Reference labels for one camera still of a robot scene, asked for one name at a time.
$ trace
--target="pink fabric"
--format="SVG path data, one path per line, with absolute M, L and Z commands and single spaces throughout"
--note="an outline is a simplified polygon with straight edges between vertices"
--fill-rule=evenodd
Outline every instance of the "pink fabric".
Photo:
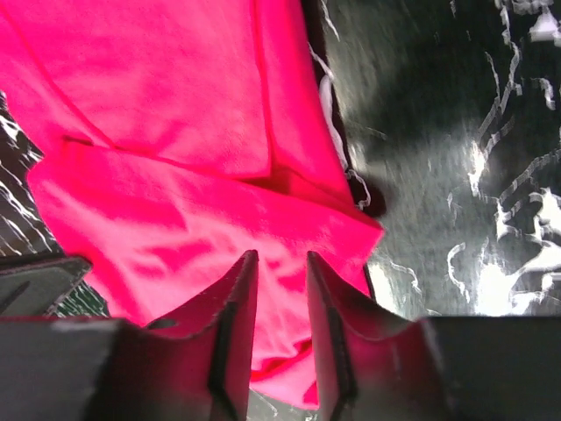
M 367 292 L 299 0 L 0 0 L 0 89 L 45 159 L 40 214 L 146 325 L 259 251 L 252 387 L 316 408 L 305 258 Z

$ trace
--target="red cloth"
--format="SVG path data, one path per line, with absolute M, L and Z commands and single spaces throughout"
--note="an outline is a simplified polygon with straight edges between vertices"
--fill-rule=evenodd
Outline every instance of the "red cloth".
M 305 257 L 367 292 L 299 0 L 0 0 L 0 89 L 42 218 L 146 325 L 259 251 L 252 387 L 316 408 Z

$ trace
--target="cloth fold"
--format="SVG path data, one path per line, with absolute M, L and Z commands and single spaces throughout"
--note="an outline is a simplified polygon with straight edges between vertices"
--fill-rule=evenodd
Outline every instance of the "cloth fold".
M 382 230 L 353 205 L 299 1 L 0 0 L 0 34 L 40 215 L 111 316 L 146 325 L 256 249 L 252 387 L 316 408 L 306 252 L 367 293 Z

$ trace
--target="black marble surface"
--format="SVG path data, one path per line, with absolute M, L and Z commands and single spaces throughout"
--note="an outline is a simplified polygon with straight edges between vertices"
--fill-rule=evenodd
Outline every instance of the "black marble surface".
M 561 4 L 321 5 L 348 155 L 387 231 L 378 301 L 411 319 L 558 314 Z M 5 111 L 0 125 L 0 254 L 58 251 L 25 186 L 39 151 Z M 83 285 L 58 314 L 106 312 Z M 252 394 L 248 419 L 316 413 Z

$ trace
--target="black object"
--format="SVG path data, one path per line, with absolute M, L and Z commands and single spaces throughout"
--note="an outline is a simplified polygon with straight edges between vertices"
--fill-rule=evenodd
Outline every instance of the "black object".
M 161 319 L 176 323 L 150 331 L 117 319 L 6 318 L 0 419 L 245 419 L 257 261 L 257 253 L 245 253 L 220 281 Z
M 30 254 L 0 259 L 0 316 L 51 313 L 90 269 L 82 257 Z
M 561 414 L 561 318 L 387 313 L 309 255 L 323 420 L 546 420 Z

